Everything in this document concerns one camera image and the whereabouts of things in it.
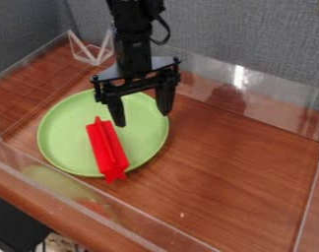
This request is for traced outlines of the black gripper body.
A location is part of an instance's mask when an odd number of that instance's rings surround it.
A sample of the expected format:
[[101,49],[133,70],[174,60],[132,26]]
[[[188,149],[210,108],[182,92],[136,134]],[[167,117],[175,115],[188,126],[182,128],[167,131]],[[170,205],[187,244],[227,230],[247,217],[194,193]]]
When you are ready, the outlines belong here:
[[149,37],[113,35],[116,63],[91,77],[95,102],[107,103],[109,95],[131,95],[155,87],[166,80],[180,82],[180,59],[152,56]]

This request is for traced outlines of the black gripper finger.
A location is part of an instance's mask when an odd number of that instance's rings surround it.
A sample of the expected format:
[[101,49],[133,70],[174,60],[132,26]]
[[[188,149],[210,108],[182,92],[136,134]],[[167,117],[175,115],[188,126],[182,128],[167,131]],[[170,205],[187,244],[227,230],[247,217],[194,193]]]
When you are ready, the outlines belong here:
[[123,105],[121,105],[120,97],[116,94],[112,94],[107,97],[107,107],[108,107],[115,125],[117,127],[123,127],[125,125]]
[[155,103],[163,116],[166,116],[172,109],[175,87],[176,82],[174,80],[166,80],[155,87]]

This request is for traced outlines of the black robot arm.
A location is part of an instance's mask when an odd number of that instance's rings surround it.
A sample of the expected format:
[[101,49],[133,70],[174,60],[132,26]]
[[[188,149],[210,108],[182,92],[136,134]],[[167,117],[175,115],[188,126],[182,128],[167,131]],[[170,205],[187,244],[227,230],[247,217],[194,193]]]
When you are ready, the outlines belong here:
[[113,50],[116,63],[91,77],[95,102],[108,107],[115,125],[123,127],[124,113],[120,98],[155,90],[156,108],[166,116],[174,105],[175,88],[180,82],[178,57],[152,57],[149,43],[163,45],[151,37],[156,21],[166,32],[170,27],[160,17],[163,0],[107,0],[112,15]]

